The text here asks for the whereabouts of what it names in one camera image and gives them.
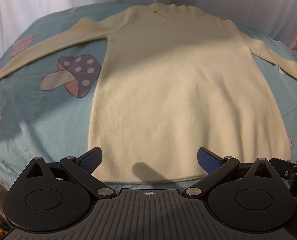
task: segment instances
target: blue bedsheet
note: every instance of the blue bedsheet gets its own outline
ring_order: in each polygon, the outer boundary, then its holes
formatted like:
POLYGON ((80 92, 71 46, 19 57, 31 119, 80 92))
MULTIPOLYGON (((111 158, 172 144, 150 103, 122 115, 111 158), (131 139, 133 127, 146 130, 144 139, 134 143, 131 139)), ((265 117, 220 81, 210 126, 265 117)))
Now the blue bedsheet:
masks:
MULTIPOLYGON (((0 69, 16 54, 42 40, 71 28, 82 17, 103 20, 132 5, 100 3, 53 13, 35 21, 0 59, 0 69)), ((271 49, 295 60, 283 44, 258 31, 238 25, 251 36, 263 40, 271 49)), ((28 162, 41 156, 46 162, 58 162, 69 155, 87 151, 91 102, 96 80, 84 97, 77 97, 74 84, 54 90, 41 89, 41 81, 63 67, 63 57, 92 57, 103 63, 107 41, 91 41, 55 52, 12 73, 0 82, 0 184, 9 189, 28 162)), ((256 56, 281 110, 292 141, 292 161, 297 163, 297 81, 256 56)), ((117 185, 121 187, 172 187, 184 189, 194 181, 162 185, 117 185)))

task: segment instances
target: ribbed black surface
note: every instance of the ribbed black surface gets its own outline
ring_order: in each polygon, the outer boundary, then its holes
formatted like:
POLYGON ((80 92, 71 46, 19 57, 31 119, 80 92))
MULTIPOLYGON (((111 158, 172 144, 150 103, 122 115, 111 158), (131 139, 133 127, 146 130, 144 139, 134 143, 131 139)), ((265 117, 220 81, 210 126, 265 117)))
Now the ribbed black surface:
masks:
POLYGON ((203 202, 179 195, 177 190, 124 189, 99 200, 90 215, 72 228, 34 234, 18 229, 5 240, 295 240, 284 229, 249 234, 216 221, 203 202))

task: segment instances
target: white polka dot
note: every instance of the white polka dot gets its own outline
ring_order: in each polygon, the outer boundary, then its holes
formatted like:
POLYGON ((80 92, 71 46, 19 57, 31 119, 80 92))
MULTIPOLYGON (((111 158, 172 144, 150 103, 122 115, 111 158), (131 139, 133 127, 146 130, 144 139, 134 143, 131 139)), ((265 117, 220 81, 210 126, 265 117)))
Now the white polka dot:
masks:
POLYGON ((90 84, 89 80, 83 80, 82 81, 82 85, 85 86, 85 87, 88 86, 89 84, 90 84))

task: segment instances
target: purple mushroom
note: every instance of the purple mushroom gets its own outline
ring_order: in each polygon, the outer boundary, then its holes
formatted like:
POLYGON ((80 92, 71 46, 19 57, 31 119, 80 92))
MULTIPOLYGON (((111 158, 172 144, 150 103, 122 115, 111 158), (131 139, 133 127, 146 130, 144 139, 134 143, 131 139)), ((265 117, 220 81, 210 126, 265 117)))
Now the purple mushroom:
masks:
POLYGON ((43 78, 41 89, 53 90, 64 85, 69 93, 78 98, 87 95, 101 71, 100 64, 91 55, 60 57, 57 67, 59 71, 43 78))

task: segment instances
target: mushroom cap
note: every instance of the mushroom cap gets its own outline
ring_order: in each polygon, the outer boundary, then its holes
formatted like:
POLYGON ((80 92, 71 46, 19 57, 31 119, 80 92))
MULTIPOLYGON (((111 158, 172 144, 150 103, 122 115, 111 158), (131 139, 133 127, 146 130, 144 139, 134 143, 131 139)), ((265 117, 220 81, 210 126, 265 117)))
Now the mushroom cap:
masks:
POLYGON ((65 88, 72 95, 82 98, 87 95, 99 77, 101 66, 91 55, 63 56, 58 59, 58 69, 67 70, 74 75, 76 81, 67 83, 65 88))
POLYGON ((23 50, 25 50, 33 41, 33 35, 27 36, 25 39, 19 40, 13 44, 13 50, 9 54, 10 57, 16 56, 20 54, 23 50))
POLYGON ((286 75, 285 71, 282 70, 280 67, 278 67, 278 71, 279 71, 279 73, 281 73, 281 74, 283 74, 283 75, 286 75))

